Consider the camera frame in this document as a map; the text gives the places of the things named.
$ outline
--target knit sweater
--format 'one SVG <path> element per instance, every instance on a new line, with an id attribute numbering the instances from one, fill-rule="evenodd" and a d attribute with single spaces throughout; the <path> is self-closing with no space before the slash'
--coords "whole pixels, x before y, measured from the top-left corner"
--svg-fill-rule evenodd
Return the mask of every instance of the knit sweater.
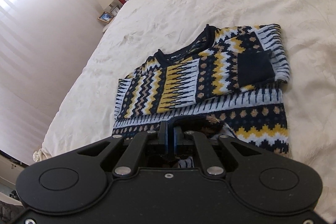
<path id="1" fill-rule="evenodd" d="M 113 134 L 132 138 L 172 117 L 204 114 L 241 140 L 287 153 L 280 86 L 288 80 L 279 25 L 207 25 L 189 46 L 158 50 L 119 80 Z"/>

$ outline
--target yellow zigzag pattern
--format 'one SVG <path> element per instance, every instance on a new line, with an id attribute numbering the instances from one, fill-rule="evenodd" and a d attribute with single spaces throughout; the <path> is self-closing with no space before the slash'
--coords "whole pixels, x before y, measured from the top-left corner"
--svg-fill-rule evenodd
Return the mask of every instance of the yellow zigzag pattern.
<path id="1" fill-rule="evenodd" d="M 213 94 L 215 95 L 222 95 L 223 94 L 223 87 L 224 85 L 220 82 L 222 79 L 222 68 L 225 65 L 228 65 L 225 63 L 225 60 L 223 60 L 223 57 L 221 56 L 221 52 L 218 52 L 215 54 L 215 62 L 214 62 L 215 68 L 213 69 L 214 74 L 214 81 L 212 82 L 212 85 L 216 88 L 213 90 Z"/>
<path id="2" fill-rule="evenodd" d="M 269 129 L 267 125 L 264 125 L 261 130 L 257 130 L 255 127 L 251 127 L 249 131 L 245 131 L 243 127 L 240 127 L 238 131 L 236 131 L 236 135 L 242 135 L 245 139 L 249 138 L 252 134 L 254 134 L 256 137 L 261 137 L 265 133 L 270 137 L 274 137 L 277 133 L 288 137 L 288 130 L 281 127 L 281 125 L 278 123 L 273 129 Z"/>
<path id="3" fill-rule="evenodd" d="M 159 62 L 157 62 L 156 58 L 154 58 L 153 60 L 147 61 L 147 63 L 142 68 L 142 73 L 143 74 L 146 73 L 147 70 L 149 70 L 151 67 L 154 67 L 154 66 L 160 67 L 160 64 Z"/>
<path id="4" fill-rule="evenodd" d="M 145 109 L 143 110 L 143 115 L 148 115 L 148 114 L 151 113 L 150 109 L 153 107 L 154 96 L 158 93 L 158 87 L 159 87 L 159 81 L 160 81 L 160 75 L 161 74 L 162 74 L 162 72 L 160 70 L 157 70 L 154 73 L 152 87 L 150 89 L 150 95 L 148 97 L 147 105 L 146 105 Z"/>
<path id="5" fill-rule="evenodd" d="M 138 83 L 137 83 L 137 86 L 135 88 L 135 90 L 133 91 L 132 93 L 132 101 L 131 101 L 131 104 L 126 112 L 126 115 L 125 115 L 125 118 L 130 118 L 132 116 L 132 111 L 135 107 L 135 104 L 138 100 L 138 97 L 140 96 L 140 88 L 141 88 L 141 85 L 143 84 L 143 80 L 145 79 L 145 76 L 142 76 L 140 77 Z"/>
<path id="6" fill-rule="evenodd" d="M 215 32 L 215 41 L 218 42 L 221 38 L 225 39 L 226 36 L 230 37 L 233 34 L 238 34 L 238 27 L 219 29 L 217 32 Z"/>
<path id="7" fill-rule="evenodd" d="M 233 52 L 242 53 L 243 51 L 245 51 L 245 48 L 240 47 L 240 45 L 243 42 L 241 40 L 237 39 L 236 37 L 233 37 L 231 39 L 226 40 L 225 43 L 228 43 L 228 44 L 231 45 Z"/>

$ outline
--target bedspread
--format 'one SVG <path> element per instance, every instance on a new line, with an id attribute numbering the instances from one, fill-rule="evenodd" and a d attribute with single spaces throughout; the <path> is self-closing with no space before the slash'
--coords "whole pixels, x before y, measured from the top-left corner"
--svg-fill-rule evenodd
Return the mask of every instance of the bedspread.
<path id="1" fill-rule="evenodd" d="M 336 0 L 129 0 L 60 106 L 40 159 L 111 135 L 118 78 L 160 48 L 189 44 L 207 23 L 282 27 L 292 79 L 284 87 L 292 158 L 324 188 L 317 212 L 336 219 Z"/>

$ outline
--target wall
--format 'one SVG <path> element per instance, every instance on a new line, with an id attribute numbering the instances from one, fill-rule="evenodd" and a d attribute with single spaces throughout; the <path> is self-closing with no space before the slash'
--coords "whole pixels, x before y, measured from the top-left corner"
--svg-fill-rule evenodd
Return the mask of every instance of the wall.
<path id="1" fill-rule="evenodd" d="M 9 196 L 9 194 L 15 189 L 11 189 L 9 187 L 7 187 L 6 185 L 3 185 L 0 183 L 0 193 L 3 193 L 7 196 Z"/>
<path id="2" fill-rule="evenodd" d="M 0 0 L 0 150 L 33 163 L 102 37 L 101 12 L 96 0 Z"/>
<path id="3" fill-rule="evenodd" d="M 21 166 L 12 163 L 3 156 L 0 156 L 0 192 L 6 193 L 1 190 L 1 185 L 10 189 L 15 189 L 16 179 L 22 171 L 23 168 Z"/>
<path id="4" fill-rule="evenodd" d="M 9 204 L 14 204 L 14 205 L 20 205 L 20 206 L 22 206 L 22 203 L 20 201 L 15 200 L 13 198 L 10 198 L 9 196 L 6 196 L 3 193 L 0 193 L 0 201 L 6 202 L 6 203 L 9 203 Z"/>

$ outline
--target table lamp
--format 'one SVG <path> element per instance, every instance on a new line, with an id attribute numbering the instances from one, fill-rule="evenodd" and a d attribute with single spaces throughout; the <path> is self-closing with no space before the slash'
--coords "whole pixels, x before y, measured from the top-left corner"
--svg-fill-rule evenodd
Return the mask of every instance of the table lamp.
<path id="1" fill-rule="evenodd" d="M 110 8 L 112 8 L 111 3 L 114 0 L 97 0 L 97 1 L 100 4 L 100 6 L 103 8 L 103 10 L 106 10 L 108 8 L 108 10 L 110 11 Z"/>

